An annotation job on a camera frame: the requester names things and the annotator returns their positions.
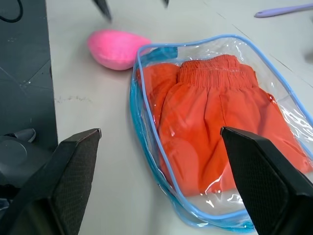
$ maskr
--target folded clothing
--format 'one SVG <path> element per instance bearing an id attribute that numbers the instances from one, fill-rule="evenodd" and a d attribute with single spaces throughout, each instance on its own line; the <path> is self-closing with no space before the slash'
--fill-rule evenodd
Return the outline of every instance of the folded clothing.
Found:
<path id="1" fill-rule="evenodd" d="M 274 97 L 235 56 L 156 64 L 143 68 L 143 75 L 159 138 L 184 196 L 236 187 L 220 136 L 223 126 L 271 140 L 298 170 L 312 171 Z M 172 183 L 161 155 L 159 162 Z"/>

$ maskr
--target plastic packaging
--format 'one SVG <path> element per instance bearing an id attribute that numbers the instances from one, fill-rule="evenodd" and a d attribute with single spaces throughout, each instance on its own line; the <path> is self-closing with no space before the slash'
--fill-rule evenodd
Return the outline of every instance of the plastic packaging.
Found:
<path id="1" fill-rule="evenodd" d="M 313 179 L 312 117 L 245 38 L 141 47 L 130 105 L 155 180 L 191 226 L 254 230 L 232 178 L 222 126 L 270 139 Z"/>

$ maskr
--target elastic waistband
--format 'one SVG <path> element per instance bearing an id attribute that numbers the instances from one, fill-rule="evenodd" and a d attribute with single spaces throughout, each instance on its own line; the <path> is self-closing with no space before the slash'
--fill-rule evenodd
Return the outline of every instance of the elastic waistband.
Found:
<path id="1" fill-rule="evenodd" d="M 177 81 L 208 89 L 258 87 L 255 71 L 233 55 L 186 61 L 180 67 Z"/>

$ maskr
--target dark gray surface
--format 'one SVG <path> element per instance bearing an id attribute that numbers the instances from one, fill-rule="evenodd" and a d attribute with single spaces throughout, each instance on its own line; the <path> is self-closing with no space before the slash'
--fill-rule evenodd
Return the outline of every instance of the dark gray surface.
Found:
<path id="1" fill-rule="evenodd" d="M 0 135 L 34 128 L 34 143 L 57 146 L 45 0 L 22 0 L 17 23 L 0 20 Z M 0 0 L 0 15 L 13 19 L 16 0 Z"/>

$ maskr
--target black cable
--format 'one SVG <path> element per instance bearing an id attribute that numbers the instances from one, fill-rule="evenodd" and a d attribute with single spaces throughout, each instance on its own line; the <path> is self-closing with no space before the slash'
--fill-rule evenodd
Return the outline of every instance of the black cable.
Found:
<path id="1" fill-rule="evenodd" d="M 4 22 L 8 22 L 8 23 L 15 23 L 17 21 L 19 21 L 22 16 L 23 16 L 23 6 L 22 6 L 22 3 L 21 3 L 21 0 L 17 0 L 18 1 L 18 4 L 19 4 L 19 7 L 20 7 L 20 13 L 19 15 L 15 18 L 15 19 L 7 19 L 3 16 L 0 16 L 0 20 L 3 20 Z"/>

